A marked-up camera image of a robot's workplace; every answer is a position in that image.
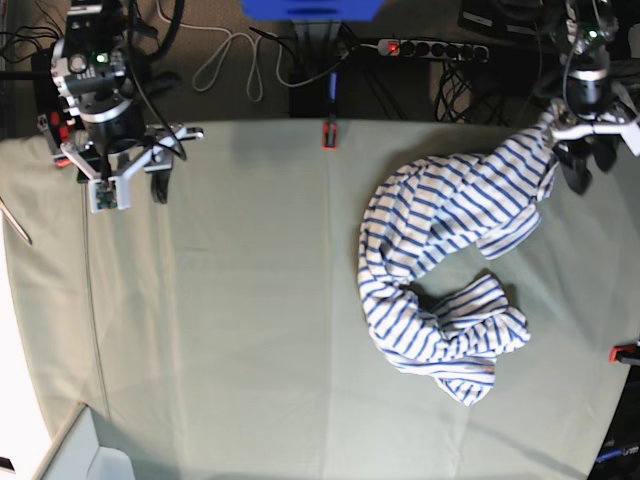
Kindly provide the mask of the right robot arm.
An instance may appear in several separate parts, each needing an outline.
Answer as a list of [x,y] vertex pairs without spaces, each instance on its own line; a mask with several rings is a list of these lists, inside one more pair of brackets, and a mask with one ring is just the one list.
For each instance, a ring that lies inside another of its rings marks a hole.
[[155,73],[153,65],[172,46],[183,11],[183,2],[175,2],[165,37],[147,53],[135,38],[155,40],[158,32],[139,16],[136,2],[70,5],[50,73],[79,128],[58,150],[77,168],[94,213],[130,208],[132,179],[140,172],[151,177],[153,201],[166,203],[174,161],[187,158],[184,142],[204,136],[200,128],[168,122],[154,102],[180,84],[177,73]]

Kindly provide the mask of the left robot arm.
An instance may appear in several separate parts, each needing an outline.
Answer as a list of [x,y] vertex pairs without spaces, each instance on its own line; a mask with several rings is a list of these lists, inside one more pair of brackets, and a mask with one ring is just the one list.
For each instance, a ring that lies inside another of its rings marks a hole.
[[602,172],[611,170],[620,142],[639,155],[639,111],[610,77],[606,45],[617,30],[609,1],[566,1],[554,28],[560,95],[551,100],[548,140],[568,187],[579,195],[592,181],[589,160]]

